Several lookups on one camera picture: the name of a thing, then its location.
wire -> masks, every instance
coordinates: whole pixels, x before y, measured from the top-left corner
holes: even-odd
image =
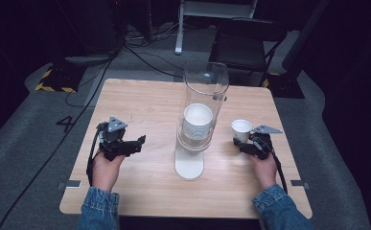
[[[147,47],[149,45],[151,45],[153,42],[155,41],[162,41],[162,40],[165,40],[167,38],[169,38],[170,36],[175,36],[177,34],[173,34],[174,32],[174,28],[179,24],[179,22],[173,24],[170,28],[168,28],[167,30],[165,30],[164,32],[159,32],[161,29],[156,29],[157,32],[155,34],[152,35],[151,39],[153,39],[152,41],[147,41],[143,36],[139,35],[139,34],[136,34],[134,33],[134,31],[130,31],[130,33],[134,33],[133,36],[131,37],[127,37],[125,38],[126,40],[126,45],[131,47],[131,48],[139,48],[139,47]],[[141,43],[140,44],[133,44],[133,43],[129,43],[129,41],[132,41],[132,40],[138,40],[138,39],[141,39]]]
[[[86,166],[86,175],[87,175],[87,178],[89,180],[89,185],[92,186],[92,178],[93,178],[93,161],[94,161],[94,158],[98,155],[98,153],[100,151],[98,151],[96,154],[95,154],[95,157],[92,157],[93,156],[93,150],[95,149],[95,146],[96,146],[96,141],[98,140],[98,136],[99,136],[99,133],[101,132],[101,129],[99,128],[99,126],[101,126],[102,124],[98,125],[96,127],[96,134],[95,134],[95,137],[93,138],[93,141],[92,141],[92,147],[90,149],[90,154],[89,154],[89,158],[87,159],[87,166]]]
[[[75,119],[75,122],[71,125],[71,128],[69,128],[66,133],[63,135],[62,139],[59,141],[59,143],[57,144],[56,148],[53,150],[53,152],[51,152],[50,156],[47,158],[47,160],[44,162],[44,164],[41,166],[41,168],[39,168],[39,170],[35,173],[34,177],[30,180],[30,182],[27,184],[27,186],[24,188],[24,190],[21,192],[21,194],[17,197],[17,199],[14,201],[14,203],[12,204],[12,206],[9,208],[9,210],[7,211],[6,215],[3,216],[2,220],[0,221],[0,229],[1,227],[3,226],[4,222],[6,221],[7,217],[9,216],[9,214],[12,212],[12,209],[15,207],[15,205],[17,204],[17,202],[21,199],[21,197],[27,192],[27,190],[30,188],[30,186],[32,186],[32,184],[34,183],[34,181],[36,180],[36,178],[39,176],[39,174],[42,172],[42,170],[45,168],[45,166],[48,164],[48,162],[50,162],[50,160],[53,158],[53,156],[55,155],[55,153],[58,151],[59,147],[62,145],[62,143],[65,141],[66,137],[69,135],[69,133],[71,132],[71,130],[73,129],[73,127],[75,126],[75,124],[77,123],[77,121],[80,119],[80,117],[82,116],[83,112],[86,110],[86,108],[90,105],[90,103],[92,102],[93,98],[95,97],[96,95],[96,92],[98,91],[101,83],[102,83],[102,80],[104,78],[104,74],[106,73],[106,70],[107,68],[109,67],[111,61],[113,59],[111,59],[109,61],[109,63],[107,64],[107,66],[105,67],[104,69],[104,72],[102,74],[102,77],[101,77],[101,80],[99,81],[98,83],[98,86],[96,87],[95,89],[95,92],[93,93],[92,97],[90,98],[89,102],[86,104],[86,106],[84,107],[84,109],[81,111],[81,113],[78,115],[77,119]]]
[[[179,70],[182,70],[182,71],[184,70],[182,67],[177,66],[177,65],[175,65],[175,64],[173,64],[173,63],[171,63],[171,62],[165,60],[165,59],[164,59],[163,57],[161,57],[161,56],[153,55],[153,54],[149,54],[149,53],[146,53],[146,52],[137,52],[136,54],[137,54],[137,55],[148,55],[148,56],[157,57],[157,58],[160,58],[160,59],[164,60],[165,62],[171,64],[171,66],[173,66],[173,67],[175,67],[175,68],[177,68],[177,69],[179,69]]]
[[[287,194],[288,193],[287,182],[286,182],[286,178],[284,177],[283,169],[281,168],[281,162],[278,159],[277,155],[275,154],[274,148],[270,148],[269,145],[265,141],[262,141],[262,143],[264,143],[266,145],[266,147],[269,150],[271,150],[272,157],[274,158],[275,165],[277,166],[277,171],[280,174],[281,183],[283,184],[283,189]]]
[[[126,47],[126,49],[129,50],[130,53],[134,54],[135,56],[137,56],[139,59],[141,59],[144,63],[146,63],[149,67],[151,67],[152,69],[162,73],[162,74],[165,74],[165,75],[169,75],[169,76],[173,76],[175,78],[179,78],[179,79],[183,79],[182,76],[179,76],[179,75],[174,75],[174,74],[170,74],[170,73],[167,73],[167,72],[164,72],[162,70],[159,70],[157,68],[155,68],[154,66],[150,65],[148,62],[146,62],[144,59],[142,59],[139,55],[137,55],[134,51],[132,51],[126,44],[124,45]]]
[[[101,66],[101,68],[99,68],[98,70],[98,73],[92,77],[90,80],[87,80],[86,82],[84,82],[83,84],[81,84],[80,86],[78,86],[77,89],[83,87],[84,85],[88,84],[89,82],[91,82],[92,80],[96,79],[98,77],[98,75],[101,73],[101,69],[105,66],[105,63]],[[65,103],[68,104],[69,106],[72,106],[72,107],[84,107],[84,105],[75,105],[75,104],[71,104],[71,103],[68,103],[68,98],[69,96],[71,95],[72,92],[69,92],[68,95],[66,96],[65,98]]]

denim sleeve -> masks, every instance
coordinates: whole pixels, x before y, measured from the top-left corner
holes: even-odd
[[[314,229],[297,209],[289,195],[279,185],[273,185],[253,199],[265,225],[277,229]]]
[[[118,205],[119,195],[90,187],[81,207],[77,229],[120,229]]]

table top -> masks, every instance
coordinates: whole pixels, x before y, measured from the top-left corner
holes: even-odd
[[[266,88],[229,86],[212,143],[204,152],[204,171],[197,180],[184,180],[174,168],[176,126],[182,109],[182,82],[106,80],[83,138],[70,180],[79,188],[67,188],[59,209],[79,214],[89,188],[86,176],[96,126],[110,116],[126,122],[125,141],[146,135],[141,152],[123,162],[113,193],[120,194],[119,215],[144,217],[258,219],[251,200],[260,191],[252,165],[233,145],[232,121],[246,119],[254,127],[283,129],[271,93]],[[302,186],[285,133],[271,134],[282,163],[289,195],[307,218],[312,209]],[[281,179],[277,174],[277,183]]]

white cup inside glass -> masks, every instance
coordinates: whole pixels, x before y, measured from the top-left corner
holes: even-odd
[[[235,120],[232,123],[234,132],[234,138],[238,139],[242,143],[247,143],[253,125],[247,120]]]
[[[212,125],[213,112],[202,104],[190,104],[184,110],[182,130],[191,139],[203,139],[209,135]]]

hand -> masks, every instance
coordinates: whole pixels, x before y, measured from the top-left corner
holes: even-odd
[[[257,180],[260,183],[262,191],[274,185],[275,176],[277,174],[277,165],[274,157],[270,153],[266,160],[260,160],[254,155],[247,155],[247,158],[253,163],[253,170],[256,174]]]
[[[125,160],[125,156],[119,155],[113,161],[108,161],[104,157],[104,153],[100,152],[93,162],[92,186],[111,193],[123,160]]]

